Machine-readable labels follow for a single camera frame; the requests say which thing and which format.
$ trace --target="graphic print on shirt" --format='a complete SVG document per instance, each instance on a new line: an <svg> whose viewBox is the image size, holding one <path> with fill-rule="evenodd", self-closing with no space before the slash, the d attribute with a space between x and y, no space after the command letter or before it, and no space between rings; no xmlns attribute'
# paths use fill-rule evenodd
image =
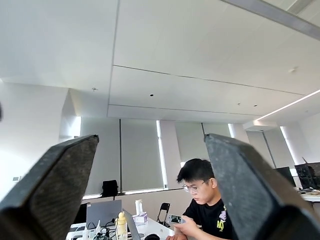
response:
<svg viewBox="0 0 320 240"><path fill-rule="evenodd" d="M227 220L227 208L226 205L223 206L223 210L221 211L219 215L220 220L217 221L216 227L220 229L220 232L224 230L224 224Z"/></svg>

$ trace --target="hand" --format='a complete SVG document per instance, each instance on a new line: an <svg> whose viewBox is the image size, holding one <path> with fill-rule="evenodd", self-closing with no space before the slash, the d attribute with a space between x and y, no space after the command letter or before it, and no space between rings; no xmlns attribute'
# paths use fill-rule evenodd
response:
<svg viewBox="0 0 320 240"><path fill-rule="evenodd" d="M173 236L167 236L165 240L188 240L186 235L183 235L181 233L177 233Z"/></svg>
<svg viewBox="0 0 320 240"><path fill-rule="evenodd" d="M190 217L182 216L182 219L186 222L181 224L175 224L174 227L180 230L184 235L193 237L195 233L199 230L197 224Z"/></svg>

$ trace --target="eyeglasses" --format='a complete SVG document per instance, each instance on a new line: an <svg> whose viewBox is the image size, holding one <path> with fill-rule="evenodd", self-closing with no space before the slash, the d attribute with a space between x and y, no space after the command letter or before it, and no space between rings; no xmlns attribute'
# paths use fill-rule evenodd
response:
<svg viewBox="0 0 320 240"><path fill-rule="evenodd" d="M200 186L187 186L187 185L183 185L183 189L188 192L188 193L193 193L193 194L197 194L198 193L198 189L202 186L202 184L206 183L207 181L209 181L210 179L206 180L206 181L203 181L201 183Z"/></svg>

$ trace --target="smartphone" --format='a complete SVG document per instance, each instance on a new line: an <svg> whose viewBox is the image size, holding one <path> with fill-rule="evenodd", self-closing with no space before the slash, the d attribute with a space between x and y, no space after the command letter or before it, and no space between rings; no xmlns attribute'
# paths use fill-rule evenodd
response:
<svg viewBox="0 0 320 240"><path fill-rule="evenodd" d="M168 223L169 224L184 224L185 222L186 221L183 220L181 216L172 215L172 214L168 215Z"/></svg>

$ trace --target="tissue box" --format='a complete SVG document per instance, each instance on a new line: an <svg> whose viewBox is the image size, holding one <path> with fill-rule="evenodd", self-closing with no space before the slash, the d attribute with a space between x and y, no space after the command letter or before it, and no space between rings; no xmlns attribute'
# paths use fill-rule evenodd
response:
<svg viewBox="0 0 320 240"><path fill-rule="evenodd" d="M146 221L148 221L147 212L143 212L140 215L133 215L132 217L136 224L144 224Z"/></svg>

